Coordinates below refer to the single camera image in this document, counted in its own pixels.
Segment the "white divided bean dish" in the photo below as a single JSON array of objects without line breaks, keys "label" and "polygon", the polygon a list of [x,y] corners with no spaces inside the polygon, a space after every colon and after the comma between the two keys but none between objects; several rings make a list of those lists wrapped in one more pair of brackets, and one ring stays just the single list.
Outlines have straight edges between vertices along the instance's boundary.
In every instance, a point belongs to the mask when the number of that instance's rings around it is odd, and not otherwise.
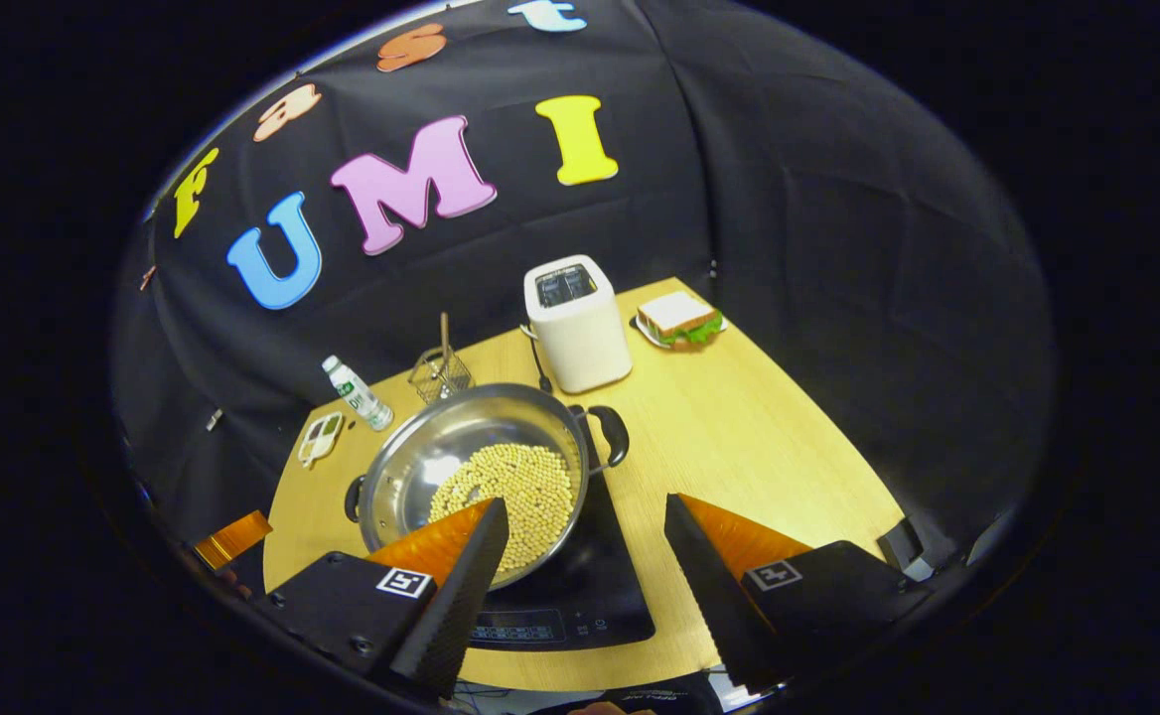
[{"label": "white divided bean dish", "polygon": [[329,456],[332,448],[338,442],[340,431],[343,429],[343,424],[345,416],[338,411],[317,417],[298,445],[297,461],[299,465],[313,468],[318,458]]}]

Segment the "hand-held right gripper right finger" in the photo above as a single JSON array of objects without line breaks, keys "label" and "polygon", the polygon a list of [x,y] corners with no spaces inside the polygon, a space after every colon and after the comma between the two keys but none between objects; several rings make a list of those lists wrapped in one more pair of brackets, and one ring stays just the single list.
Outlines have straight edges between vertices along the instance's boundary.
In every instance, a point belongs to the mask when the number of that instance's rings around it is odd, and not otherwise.
[{"label": "hand-held right gripper right finger", "polygon": [[667,497],[664,534],[730,679],[752,695],[838,674],[933,595],[848,540],[811,547],[690,494]]}]

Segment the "black induction cooktop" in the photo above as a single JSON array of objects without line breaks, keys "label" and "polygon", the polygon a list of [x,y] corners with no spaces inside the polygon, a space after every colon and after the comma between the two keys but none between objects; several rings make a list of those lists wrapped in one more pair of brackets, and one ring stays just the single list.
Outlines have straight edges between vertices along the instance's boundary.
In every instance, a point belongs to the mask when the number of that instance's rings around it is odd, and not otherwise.
[{"label": "black induction cooktop", "polygon": [[470,644],[499,651],[574,651],[652,638],[657,624],[604,476],[586,490],[560,551],[530,575],[491,590]]}]

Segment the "white drink bottle green label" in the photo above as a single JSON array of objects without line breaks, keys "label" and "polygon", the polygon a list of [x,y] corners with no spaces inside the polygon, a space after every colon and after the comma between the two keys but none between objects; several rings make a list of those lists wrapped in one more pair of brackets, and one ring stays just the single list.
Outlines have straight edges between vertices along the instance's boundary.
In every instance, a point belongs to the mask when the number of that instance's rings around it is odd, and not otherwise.
[{"label": "white drink bottle green label", "polygon": [[340,397],[374,431],[384,431],[393,424],[394,412],[367,385],[365,381],[336,355],[322,360],[322,371],[329,377]]}]

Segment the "white toaster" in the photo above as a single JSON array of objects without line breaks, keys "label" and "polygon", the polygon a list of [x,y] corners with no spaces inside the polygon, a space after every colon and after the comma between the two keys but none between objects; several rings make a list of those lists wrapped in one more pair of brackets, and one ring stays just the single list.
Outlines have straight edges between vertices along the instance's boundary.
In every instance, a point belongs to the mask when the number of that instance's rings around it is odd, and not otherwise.
[{"label": "white toaster", "polygon": [[531,334],[565,393],[583,393],[632,371],[632,354],[612,282],[592,257],[539,263],[522,276]]}]

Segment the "sandwich with lettuce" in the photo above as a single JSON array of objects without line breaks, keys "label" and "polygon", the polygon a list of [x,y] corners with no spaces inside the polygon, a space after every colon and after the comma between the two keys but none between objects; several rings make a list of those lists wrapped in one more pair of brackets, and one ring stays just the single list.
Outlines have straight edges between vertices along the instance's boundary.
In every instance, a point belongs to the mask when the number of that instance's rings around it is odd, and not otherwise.
[{"label": "sandwich with lettuce", "polygon": [[641,304],[636,315],[652,323],[661,332],[693,330],[722,315],[712,305],[695,299],[686,291],[674,291]]}]

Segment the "small white plate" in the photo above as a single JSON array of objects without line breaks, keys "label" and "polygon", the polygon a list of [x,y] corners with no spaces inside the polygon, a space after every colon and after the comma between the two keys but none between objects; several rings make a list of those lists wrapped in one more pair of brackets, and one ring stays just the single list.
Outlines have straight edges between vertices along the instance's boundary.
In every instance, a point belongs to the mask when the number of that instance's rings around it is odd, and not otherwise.
[{"label": "small white plate", "polygon": [[699,352],[708,345],[715,344],[717,335],[728,328],[728,322],[722,315],[717,315],[711,322],[702,323],[699,327],[693,330],[676,330],[667,334],[661,332],[641,315],[630,318],[630,325],[638,330],[648,344],[670,352]]}]

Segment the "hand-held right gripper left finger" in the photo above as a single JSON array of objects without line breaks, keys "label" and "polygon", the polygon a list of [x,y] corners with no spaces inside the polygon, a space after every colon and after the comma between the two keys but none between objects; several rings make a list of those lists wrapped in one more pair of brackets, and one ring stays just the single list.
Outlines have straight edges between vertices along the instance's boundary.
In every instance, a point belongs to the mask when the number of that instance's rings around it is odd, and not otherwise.
[{"label": "hand-held right gripper left finger", "polygon": [[354,682],[448,700],[508,543],[507,503],[454,514],[465,528],[448,575],[331,551],[262,598],[262,615]]}]

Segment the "steel pot with black handles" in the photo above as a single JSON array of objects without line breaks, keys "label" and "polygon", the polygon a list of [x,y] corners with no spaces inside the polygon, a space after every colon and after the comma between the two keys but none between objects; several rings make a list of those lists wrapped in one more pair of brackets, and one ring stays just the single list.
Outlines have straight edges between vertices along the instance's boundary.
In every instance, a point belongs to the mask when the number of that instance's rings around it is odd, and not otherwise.
[{"label": "steel pot with black handles", "polygon": [[631,442],[624,417],[602,404],[571,410],[552,395],[524,384],[474,387],[407,418],[367,471],[346,488],[345,517],[358,527],[370,552],[401,544],[403,539],[436,523],[429,511],[438,486],[490,445],[543,445],[560,453],[575,493],[574,512],[561,539],[528,566],[512,573],[496,570],[491,582],[495,590],[532,573],[560,551],[583,508],[590,481],[621,465]]}]

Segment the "pile of soybeans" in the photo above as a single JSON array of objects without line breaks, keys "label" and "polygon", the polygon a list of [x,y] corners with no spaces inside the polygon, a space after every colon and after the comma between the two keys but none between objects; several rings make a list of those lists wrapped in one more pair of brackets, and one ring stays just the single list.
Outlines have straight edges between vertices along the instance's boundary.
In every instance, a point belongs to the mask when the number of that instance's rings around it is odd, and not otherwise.
[{"label": "pile of soybeans", "polygon": [[575,493],[560,453],[543,445],[490,445],[474,452],[438,486],[429,517],[452,515],[473,503],[503,499],[507,546],[499,573],[528,566],[551,549],[565,530]]}]

